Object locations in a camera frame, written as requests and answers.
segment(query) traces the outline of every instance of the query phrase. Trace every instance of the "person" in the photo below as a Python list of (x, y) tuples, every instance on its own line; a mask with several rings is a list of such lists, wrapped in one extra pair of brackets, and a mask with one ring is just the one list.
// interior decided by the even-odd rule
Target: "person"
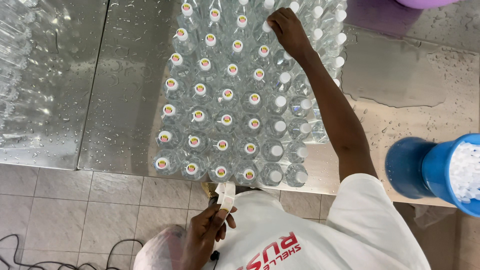
[[(236, 196), (231, 213), (212, 204), (192, 218), (186, 236), (182, 228), (170, 228), (147, 242), (134, 270), (429, 269), (377, 179), (362, 125), (310, 46), (300, 21), (289, 8), (276, 10), (267, 21), (306, 73), (338, 155), (341, 184), (326, 224), (286, 213), (265, 191), (246, 191)], [(165, 234), (172, 230), (173, 238), (180, 240), (166, 245)]]

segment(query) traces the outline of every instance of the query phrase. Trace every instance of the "hand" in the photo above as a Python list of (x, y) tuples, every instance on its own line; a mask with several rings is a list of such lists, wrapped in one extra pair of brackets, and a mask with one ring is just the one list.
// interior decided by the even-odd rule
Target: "hand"
[(300, 65), (316, 52), (301, 26), (300, 20), (290, 8), (279, 8), (267, 18), (278, 42)]
[[(227, 214), (228, 226), (232, 229), (237, 227), (232, 215), (225, 210), (219, 210), (220, 204), (213, 204), (190, 221), (180, 264), (181, 270), (201, 269), (207, 263), (215, 241), (225, 239), (227, 226), (224, 220)], [(231, 213), (235, 211), (237, 208), (233, 207)]]

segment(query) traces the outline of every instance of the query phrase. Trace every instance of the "tile floor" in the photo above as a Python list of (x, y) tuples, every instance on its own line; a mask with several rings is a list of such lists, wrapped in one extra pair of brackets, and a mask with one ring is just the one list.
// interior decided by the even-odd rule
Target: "tile floor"
[[(320, 223), (335, 199), (267, 192), (285, 211)], [(0, 206), (0, 238), (11, 233), (21, 236), (17, 261), (91, 262), (104, 269), (115, 243), (132, 238), (146, 242), (172, 224), (185, 228), (206, 208), (207, 198), (198, 182), (0, 164)], [(11, 261), (14, 248), (13, 238), (3, 241), (0, 256)], [(138, 243), (118, 245), (110, 266), (131, 269), (139, 250)], [(48, 270), (57, 268), (46, 265)], [(0, 270), (7, 267), (0, 263)]]

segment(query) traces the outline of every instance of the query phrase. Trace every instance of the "white bottle cap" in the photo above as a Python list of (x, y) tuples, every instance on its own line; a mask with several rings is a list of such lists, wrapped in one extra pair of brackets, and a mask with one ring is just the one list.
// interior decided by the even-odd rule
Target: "white bottle cap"
[(282, 173), (279, 172), (279, 171), (273, 171), (270, 173), (270, 179), (273, 181), (273, 182), (280, 182), (282, 180)]
[(235, 40), (232, 44), (232, 49), (234, 52), (241, 52), (241, 49), (243, 49), (243, 42)]
[(260, 121), (256, 118), (248, 120), (248, 127), (251, 129), (257, 129), (260, 127)]
[(297, 155), (301, 158), (308, 157), (308, 149), (306, 147), (300, 147), (297, 150)]
[(237, 73), (239, 72), (239, 68), (237, 65), (235, 64), (230, 64), (228, 65), (227, 67), (227, 73), (230, 75), (230, 76), (235, 76), (237, 75)]
[(160, 170), (168, 169), (169, 163), (167, 158), (159, 158), (155, 161), (155, 167)]
[(201, 122), (205, 119), (205, 113), (201, 110), (196, 110), (192, 113), (193, 120)]
[(253, 154), (255, 153), (255, 151), (257, 151), (257, 146), (252, 143), (247, 143), (245, 144), (243, 150), (245, 150), (247, 154)]
[(207, 88), (204, 84), (196, 84), (194, 87), (195, 94), (203, 96), (207, 93)]
[(265, 76), (265, 72), (263, 69), (261, 68), (257, 68), (254, 72), (253, 72), (253, 78), (257, 81), (260, 81), (261, 79), (263, 79)]
[(257, 105), (260, 102), (260, 95), (255, 93), (251, 94), (248, 97), (248, 102), (252, 105)]
[(171, 105), (171, 104), (165, 104), (165, 106), (163, 106), (163, 113), (164, 113), (166, 116), (172, 116), (172, 115), (174, 115), (176, 112), (177, 112), (177, 109), (175, 108), (175, 106), (173, 106), (173, 105)]
[(323, 31), (320, 28), (317, 28), (313, 31), (313, 40), (319, 40), (324, 35)]
[(316, 6), (313, 8), (312, 15), (315, 19), (320, 18), (324, 13), (324, 9), (321, 6)]
[(201, 143), (200, 138), (197, 136), (192, 136), (188, 139), (188, 145), (193, 148), (198, 147)]
[(288, 81), (292, 78), (288, 72), (283, 72), (280, 74), (280, 82), (283, 84), (288, 83)]
[(267, 45), (262, 45), (258, 48), (258, 55), (261, 57), (267, 57), (268, 53), (270, 52), (270, 48)]
[(189, 163), (187, 165), (187, 167), (185, 168), (185, 171), (189, 174), (189, 175), (194, 175), (197, 173), (198, 171), (198, 165), (196, 163)]
[(216, 148), (220, 151), (225, 151), (228, 149), (228, 141), (227, 140), (219, 140), (216, 143)]
[(288, 7), (293, 11), (293, 13), (296, 14), (300, 8), (300, 5), (297, 2), (292, 2)]
[(275, 145), (272, 147), (272, 150), (270, 150), (270, 152), (272, 153), (272, 155), (278, 157), (283, 154), (283, 148), (280, 145)]
[(300, 183), (305, 183), (308, 180), (308, 174), (304, 172), (298, 172), (295, 174), (295, 179)]
[(345, 59), (343, 59), (343, 57), (339, 56), (335, 59), (333, 59), (333, 66), (336, 67), (336, 68), (339, 68), (341, 66), (343, 66), (343, 64), (345, 64)]
[(240, 28), (244, 28), (247, 26), (247, 16), (239, 15), (237, 17), (237, 26)]
[(335, 37), (335, 42), (336, 42), (338, 45), (343, 44), (346, 40), (347, 40), (347, 35), (345, 35), (344, 33), (339, 33), (339, 34)]
[(189, 4), (189, 3), (184, 3), (182, 6), (181, 6), (181, 12), (183, 13), (183, 15), (185, 16), (191, 16), (193, 14), (193, 8), (192, 6)]
[(185, 41), (188, 39), (188, 33), (187, 33), (187, 30), (185, 30), (185, 28), (179, 28), (177, 29), (177, 38), (180, 40), (180, 41)]
[(287, 99), (284, 96), (279, 96), (275, 99), (275, 105), (277, 107), (283, 107), (287, 103)]
[(169, 142), (172, 139), (172, 133), (164, 130), (158, 134), (158, 139), (163, 143)]
[(272, 28), (268, 25), (267, 21), (264, 21), (264, 24), (262, 25), (262, 30), (267, 33), (272, 31)]
[(345, 10), (339, 10), (335, 13), (335, 19), (337, 22), (342, 22), (347, 17), (347, 12)]
[(264, 1), (264, 8), (265, 9), (270, 10), (270, 9), (273, 8), (274, 5), (275, 5), (275, 0), (265, 0)]
[(179, 53), (173, 53), (172, 56), (170, 56), (170, 60), (172, 64), (176, 66), (180, 66), (183, 63), (183, 57)]
[(167, 86), (168, 90), (177, 90), (177, 88), (179, 87), (179, 83), (174, 78), (167, 79), (165, 85)]
[(252, 169), (245, 169), (243, 171), (243, 178), (246, 180), (251, 180), (255, 177), (255, 172)]
[(287, 124), (284, 121), (277, 121), (274, 125), (274, 128), (278, 132), (282, 132), (287, 128)]
[(308, 110), (312, 107), (312, 101), (306, 98), (300, 102), (300, 107), (304, 110)]
[(232, 124), (232, 116), (229, 115), (229, 114), (224, 114), (222, 115), (222, 118), (220, 119), (220, 123), (222, 123), (222, 125), (226, 125), (226, 126), (229, 126)]
[(215, 175), (220, 178), (225, 177), (225, 175), (227, 175), (227, 169), (223, 166), (218, 166), (215, 169)]
[(224, 100), (231, 100), (233, 98), (233, 91), (231, 89), (223, 90), (222, 97)]
[(207, 34), (207, 35), (205, 36), (205, 44), (206, 44), (207, 46), (210, 46), (210, 47), (215, 46), (215, 44), (216, 44), (216, 37), (215, 37), (215, 35), (214, 35), (214, 34)]
[(202, 58), (200, 61), (198, 61), (198, 65), (200, 66), (200, 69), (204, 71), (210, 70), (212, 67), (212, 63), (210, 63), (210, 60), (207, 58)]
[(287, 60), (290, 60), (292, 59), (293, 57), (291, 55), (288, 54), (288, 52), (284, 52), (283, 53), (283, 58), (287, 59)]
[(310, 133), (310, 131), (312, 131), (312, 125), (310, 125), (309, 123), (303, 123), (300, 125), (300, 132), (302, 132), (303, 134)]
[(212, 22), (218, 22), (220, 20), (220, 10), (211, 9), (210, 10), (210, 20)]

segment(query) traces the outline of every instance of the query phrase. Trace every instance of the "white t-shirt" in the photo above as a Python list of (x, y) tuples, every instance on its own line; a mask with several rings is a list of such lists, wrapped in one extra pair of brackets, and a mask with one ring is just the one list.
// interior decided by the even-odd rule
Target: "white t-shirt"
[(345, 178), (326, 225), (286, 213), (262, 191), (238, 194), (235, 206), (237, 228), (216, 243), (216, 270), (430, 269), (383, 185), (368, 174)]

